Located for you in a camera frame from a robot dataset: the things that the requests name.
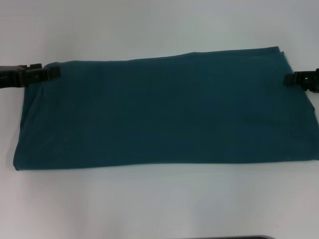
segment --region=white table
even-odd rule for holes
[[[314,70],[318,9],[315,0],[4,0],[0,65],[279,45],[294,70]],[[319,94],[309,97],[319,110]],[[319,162],[16,172],[22,99],[23,89],[0,90],[1,239],[319,238]]]

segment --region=folded fabric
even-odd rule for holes
[[[278,47],[72,61],[25,88],[16,170],[319,159],[319,126]]]

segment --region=white surface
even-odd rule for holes
[[[0,65],[279,45],[294,70],[314,70],[318,9],[315,0],[2,0]],[[319,162],[16,172],[22,97],[0,90],[0,239],[319,238]],[[311,101],[319,110],[319,95]]]

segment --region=dark object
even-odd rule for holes
[[[299,84],[305,91],[319,93],[319,69],[316,71],[295,71],[288,74],[285,78],[285,84],[287,86]]]
[[[27,87],[60,76],[60,67],[42,68],[41,64],[0,66],[0,88]]]
[[[267,237],[267,236],[250,236],[250,237],[201,238],[201,239],[273,239],[273,238],[270,238],[270,237]]]

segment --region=teal cloth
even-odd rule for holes
[[[71,61],[25,88],[16,170],[319,159],[319,126],[278,47]]]

